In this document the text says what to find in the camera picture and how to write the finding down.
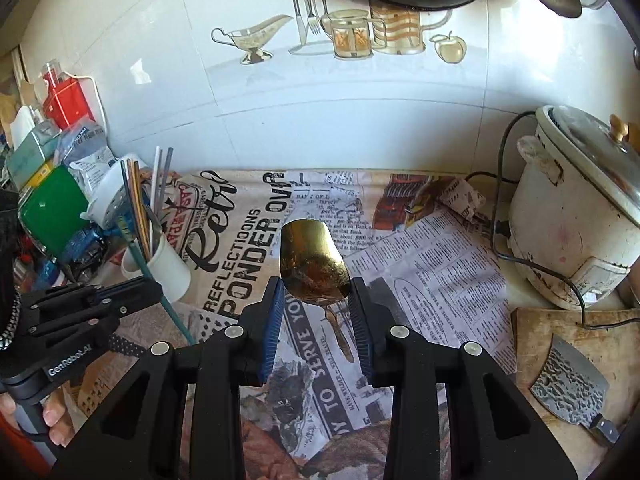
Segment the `finger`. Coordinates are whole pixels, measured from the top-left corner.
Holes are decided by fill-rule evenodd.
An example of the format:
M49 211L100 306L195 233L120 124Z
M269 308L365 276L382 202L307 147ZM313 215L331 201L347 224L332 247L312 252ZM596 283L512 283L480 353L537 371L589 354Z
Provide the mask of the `finger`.
M15 413L15 401L9 394L0 394L0 413L5 417Z
M42 418L50 428L56 424L66 413L66 404L61 390L53 392L45 401L42 409Z
M66 447L71 442L76 432L71 424L71 418L65 415L57 424L49 430L49 438L56 446Z
M9 394L0 394L0 416L9 423L12 428L18 429L18 423L15 421L14 413L16 405Z

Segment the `lid handle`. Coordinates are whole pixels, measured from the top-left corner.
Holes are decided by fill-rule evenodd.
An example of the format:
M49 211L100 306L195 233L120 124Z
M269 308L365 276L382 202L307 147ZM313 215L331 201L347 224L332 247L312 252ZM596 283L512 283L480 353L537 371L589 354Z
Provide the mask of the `lid handle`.
M611 124L611 138L616 142L622 142L622 139L629 134L629 125L623 123L616 114L609 116L609 123Z

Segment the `red bottle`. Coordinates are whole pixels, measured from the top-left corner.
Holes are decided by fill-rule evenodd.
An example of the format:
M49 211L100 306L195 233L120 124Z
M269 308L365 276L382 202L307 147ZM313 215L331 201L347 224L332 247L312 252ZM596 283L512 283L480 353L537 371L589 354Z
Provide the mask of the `red bottle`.
M53 59L42 67L42 78L49 86L49 95L43 105L44 114L61 130L83 116L94 120L78 79L64 74L57 60Z

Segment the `power cord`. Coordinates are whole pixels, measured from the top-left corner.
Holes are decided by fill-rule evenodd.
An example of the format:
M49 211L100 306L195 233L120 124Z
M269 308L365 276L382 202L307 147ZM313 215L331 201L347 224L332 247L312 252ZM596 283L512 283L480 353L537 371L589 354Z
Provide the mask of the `power cord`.
M502 141L500 142L500 148L498 149L498 174L495 175L496 178L496 186L495 186L495 203L494 203L494 210L492 211L492 216L491 216L491 249L492 251L495 253L495 255L502 259L502 260L506 260L508 262L514 262L516 264L521 264L527 267L530 267L531 269L536 269L540 272L544 272L545 274L548 274L549 276L552 276L553 278L556 278L557 280L560 280L561 282L564 282L568 285L568 287L572 290L572 292L575 294L575 297L578 300L578 303L580 304L580 311L582 313L582 322L580 323L580 326L585 329L585 330L602 330L602 329L606 329L606 328L615 328L618 326L623 326L623 325L627 325L630 323L635 323L635 322L640 322L640 317L633 317L631 319L626 319L624 321L619 321L617 323L610 323L610 324L597 324L597 325L590 325L587 324L587 311L586 311L586 306L584 304L584 300L582 298L582 294L580 293L580 290L578 290L578 287L576 287L574 285L574 282L572 282L568 277L563 276L562 274L560 274L559 272L555 272L554 270L548 269L547 267L543 267L542 265L539 265L535 262L530 262L529 260L524 260L522 258L517 258L516 256L511 256L510 254L505 254L505 253L501 253L496 245L495 245L495 235L496 235L496 213L498 211L498 200L500 199L500 187L502 186L503 181L504 182L508 182L506 179L504 179L502 177L502 172L503 172L503 162L504 162L504 147L507 144L507 138L509 137L509 134L511 133L511 130L513 129L513 127L516 125L516 123L523 119L524 117L529 117L529 116L535 116L536 113L535 112L523 112L521 114L518 114L513 121L511 121L509 123L509 125L507 126L507 129L504 131L504 135L502 136ZM467 176L467 180L473 176L473 173L469 176Z
M493 178L498 178L498 176L495 173L490 173L489 171L474 171L473 173L469 173L466 177L465 180L469 181L471 180L473 177L475 176L479 176L479 175L484 175L484 176L490 176ZM510 178L502 178L503 182L506 182L507 184L517 184L518 181L517 180L511 180Z

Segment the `metal lid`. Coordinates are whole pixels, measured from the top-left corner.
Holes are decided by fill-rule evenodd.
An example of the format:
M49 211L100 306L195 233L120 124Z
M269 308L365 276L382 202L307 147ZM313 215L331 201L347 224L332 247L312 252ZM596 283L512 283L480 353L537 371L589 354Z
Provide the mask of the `metal lid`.
M567 106L548 108L548 116L570 143L552 134L571 163L635 223L640 218L640 155L624 137L628 125L611 116L611 126Z

